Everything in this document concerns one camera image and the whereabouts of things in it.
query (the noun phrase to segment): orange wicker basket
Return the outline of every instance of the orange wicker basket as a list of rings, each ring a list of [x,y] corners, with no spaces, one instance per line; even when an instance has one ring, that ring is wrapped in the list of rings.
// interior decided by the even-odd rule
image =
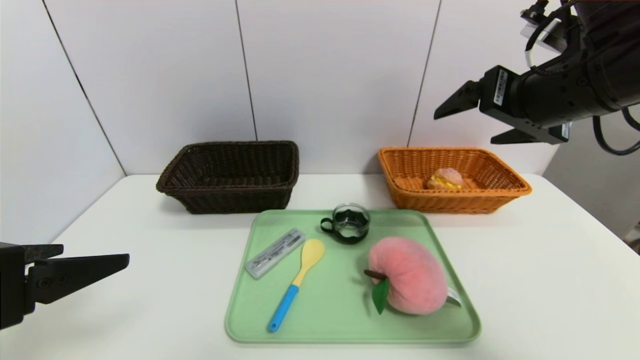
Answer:
[[[470,147],[386,147],[378,152],[391,198],[398,208],[424,213],[487,214],[531,193],[509,165],[493,153]],[[424,187],[439,168],[455,168],[462,190]]]

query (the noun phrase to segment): robotic arm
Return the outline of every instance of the robotic arm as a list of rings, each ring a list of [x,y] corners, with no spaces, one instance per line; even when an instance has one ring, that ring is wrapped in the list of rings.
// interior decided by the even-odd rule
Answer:
[[[479,107],[514,129],[491,143],[563,143],[569,123],[593,118],[596,140],[607,152],[626,155],[640,149],[614,150],[602,136],[600,116],[622,110],[627,123],[640,131],[628,107],[640,103],[640,1],[561,1],[544,15],[548,1],[521,13],[533,29],[525,47],[530,71],[518,75],[500,65],[479,81],[467,81],[438,107],[434,119]],[[577,16],[571,14],[575,8]],[[536,66],[533,45],[560,53]]]
[[[0,330],[21,323],[37,302],[50,304],[129,265],[129,254],[49,259],[63,251],[0,242]]]

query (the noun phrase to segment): brown stem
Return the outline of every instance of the brown stem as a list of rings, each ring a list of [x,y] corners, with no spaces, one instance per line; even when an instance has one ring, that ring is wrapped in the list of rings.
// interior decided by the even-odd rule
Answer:
[[[384,280],[387,278],[387,276],[385,274],[381,274],[379,272],[375,272],[375,271],[371,271],[371,270],[364,270],[364,274],[368,277],[372,277],[374,279],[378,279],[378,280]]]

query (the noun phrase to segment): spoon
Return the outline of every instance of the spoon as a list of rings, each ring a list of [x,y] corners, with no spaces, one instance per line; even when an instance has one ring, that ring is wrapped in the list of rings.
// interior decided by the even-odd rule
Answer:
[[[302,279],[305,278],[309,269],[322,258],[323,254],[324,244],[318,239],[309,239],[302,246],[302,264],[300,266],[300,272],[298,272],[298,276],[296,276],[291,285],[289,285],[287,293],[284,295],[284,298],[282,298],[276,313],[273,315],[273,319],[271,319],[271,322],[269,323],[269,332],[278,331],[282,324],[282,320],[284,320],[284,316],[289,310],[289,306],[291,306],[293,299],[296,297],[296,294],[300,289]]]

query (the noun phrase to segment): green leaf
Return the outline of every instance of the green leaf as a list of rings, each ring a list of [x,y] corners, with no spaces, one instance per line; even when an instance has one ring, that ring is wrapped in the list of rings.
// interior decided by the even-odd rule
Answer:
[[[373,304],[376,306],[378,314],[382,314],[387,306],[387,295],[389,295],[389,279],[384,279],[374,286],[371,292]]]

